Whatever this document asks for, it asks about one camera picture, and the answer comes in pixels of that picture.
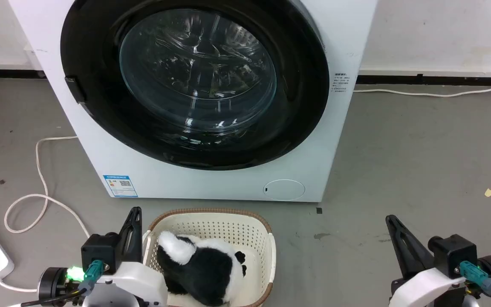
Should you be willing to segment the blue energy label sticker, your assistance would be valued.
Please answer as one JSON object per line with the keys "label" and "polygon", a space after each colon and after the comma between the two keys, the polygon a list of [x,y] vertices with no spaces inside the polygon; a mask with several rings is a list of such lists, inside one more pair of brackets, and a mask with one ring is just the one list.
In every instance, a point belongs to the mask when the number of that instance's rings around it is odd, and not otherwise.
{"label": "blue energy label sticker", "polygon": [[108,188],[108,193],[115,198],[138,198],[129,176],[104,175],[103,180]]}

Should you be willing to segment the small printed text sticker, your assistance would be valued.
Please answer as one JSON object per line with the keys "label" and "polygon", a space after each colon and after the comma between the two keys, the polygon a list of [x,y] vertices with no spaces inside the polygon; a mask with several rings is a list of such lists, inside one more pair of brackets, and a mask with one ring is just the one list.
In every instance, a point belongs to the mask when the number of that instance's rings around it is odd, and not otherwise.
{"label": "small printed text sticker", "polygon": [[345,72],[333,74],[330,83],[330,93],[345,93],[349,89],[351,77]]}

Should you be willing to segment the white front-load washing machine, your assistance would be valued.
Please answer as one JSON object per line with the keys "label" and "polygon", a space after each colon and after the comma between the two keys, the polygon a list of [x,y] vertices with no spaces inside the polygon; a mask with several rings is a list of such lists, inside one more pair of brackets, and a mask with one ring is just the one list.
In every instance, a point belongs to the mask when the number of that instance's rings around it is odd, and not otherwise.
{"label": "white front-load washing machine", "polygon": [[299,202],[321,202],[379,0],[291,0],[319,36],[329,66],[351,77],[345,93],[330,93],[322,117],[294,150],[238,170],[186,168],[153,159],[117,140],[86,113],[66,85],[60,43],[75,0],[8,0],[98,177],[129,176],[139,198],[271,200],[264,186],[279,179],[305,186]]}

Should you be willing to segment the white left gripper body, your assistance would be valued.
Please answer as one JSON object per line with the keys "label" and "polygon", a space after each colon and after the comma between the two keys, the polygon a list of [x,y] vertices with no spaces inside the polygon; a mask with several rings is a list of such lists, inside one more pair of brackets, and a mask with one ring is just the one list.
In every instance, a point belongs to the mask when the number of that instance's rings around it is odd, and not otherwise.
{"label": "white left gripper body", "polygon": [[103,274],[83,307],[168,307],[162,274],[139,262],[121,262],[112,275]]}

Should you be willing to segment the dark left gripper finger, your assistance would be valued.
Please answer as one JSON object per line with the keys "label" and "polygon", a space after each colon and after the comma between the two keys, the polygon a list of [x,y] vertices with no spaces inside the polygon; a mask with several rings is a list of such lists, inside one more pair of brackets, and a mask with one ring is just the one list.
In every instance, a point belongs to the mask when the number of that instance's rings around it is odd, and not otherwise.
{"label": "dark left gripper finger", "polygon": [[136,208],[132,208],[119,232],[118,256],[121,261],[136,261]]}
{"label": "dark left gripper finger", "polygon": [[129,260],[142,262],[142,209],[134,207],[130,211]]}

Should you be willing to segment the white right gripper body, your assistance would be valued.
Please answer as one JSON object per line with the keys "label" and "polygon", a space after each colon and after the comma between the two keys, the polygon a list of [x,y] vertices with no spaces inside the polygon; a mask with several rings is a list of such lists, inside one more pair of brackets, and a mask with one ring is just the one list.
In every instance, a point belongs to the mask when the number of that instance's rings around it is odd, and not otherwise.
{"label": "white right gripper body", "polygon": [[425,307],[446,293],[452,285],[464,284],[465,278],[449,278],[436,268],[416,274],[400,286],[390,299],[390,307]]}

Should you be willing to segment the round white filter cover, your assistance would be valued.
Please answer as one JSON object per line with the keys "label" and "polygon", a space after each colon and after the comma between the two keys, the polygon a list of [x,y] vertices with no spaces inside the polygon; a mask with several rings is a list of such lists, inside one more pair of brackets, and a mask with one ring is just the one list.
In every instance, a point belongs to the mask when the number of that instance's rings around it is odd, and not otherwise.
{"label": "round white filter cover", "polygon": [[304,195],[305,190],[302,183],[289,179],[273,180],[263,188],[265,196],[276,201],[298,200]]}

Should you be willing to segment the cream plastic laundry basket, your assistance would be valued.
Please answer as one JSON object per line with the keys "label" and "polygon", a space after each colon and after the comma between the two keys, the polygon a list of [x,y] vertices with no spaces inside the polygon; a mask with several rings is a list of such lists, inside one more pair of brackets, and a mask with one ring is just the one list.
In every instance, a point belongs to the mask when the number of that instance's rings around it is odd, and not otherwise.
{"label": "cream plastic laundry basket", "polygon": [[273,288],[277,251],[267,221],[253,212],[221,209],[177,209],[159,215],[143,236],[144,265],[161,272],[156,260],[160,232],[193,235],[200,239],[216,238],[245,254],[247,272],[243,289],[223,307],[265,307]]}

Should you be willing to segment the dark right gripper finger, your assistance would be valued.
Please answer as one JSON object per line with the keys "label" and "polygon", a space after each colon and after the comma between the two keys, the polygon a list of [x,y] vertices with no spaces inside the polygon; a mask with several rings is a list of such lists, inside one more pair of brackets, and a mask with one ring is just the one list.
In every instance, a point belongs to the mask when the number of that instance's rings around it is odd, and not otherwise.
{"label": "dark right gripper finger", "polygon": [[416,239],[399,218],[386,217],[385,221],[403,279],[412,278],[421,269]]}
{"label": "dark right gripper finger", "polygon": [[[394,214],[388,215],[388,217],[397,217]],[[417,247],[416,251],[418,253],[419,259],[421,260],[421,269],[419,272],[429,270],[434,268],[434,257],[431,252],[415,237]]]}

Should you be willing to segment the black white panda plush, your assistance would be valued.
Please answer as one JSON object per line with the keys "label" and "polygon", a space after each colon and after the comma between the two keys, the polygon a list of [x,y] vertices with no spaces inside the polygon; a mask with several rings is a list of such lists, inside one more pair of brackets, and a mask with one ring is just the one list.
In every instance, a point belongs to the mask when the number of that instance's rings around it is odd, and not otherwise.
{"label": "black white panda plush", "polygon": [[168,291],[190,295],[208,307],[235,300],[247,273],[246,255],[218,238],[199,239],[162,231],[156,260]]}

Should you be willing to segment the black round washer door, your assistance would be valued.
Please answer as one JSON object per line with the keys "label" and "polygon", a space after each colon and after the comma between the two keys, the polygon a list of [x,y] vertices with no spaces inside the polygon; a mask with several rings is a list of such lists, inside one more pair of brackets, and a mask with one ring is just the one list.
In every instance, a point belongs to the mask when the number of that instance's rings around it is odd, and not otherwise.
{"label": "black round washer door", "polygon": [[284,156],[329,95],[321,40],[291,0],[75,0],[60,52],[66,85],[101,128],[186,168]]}

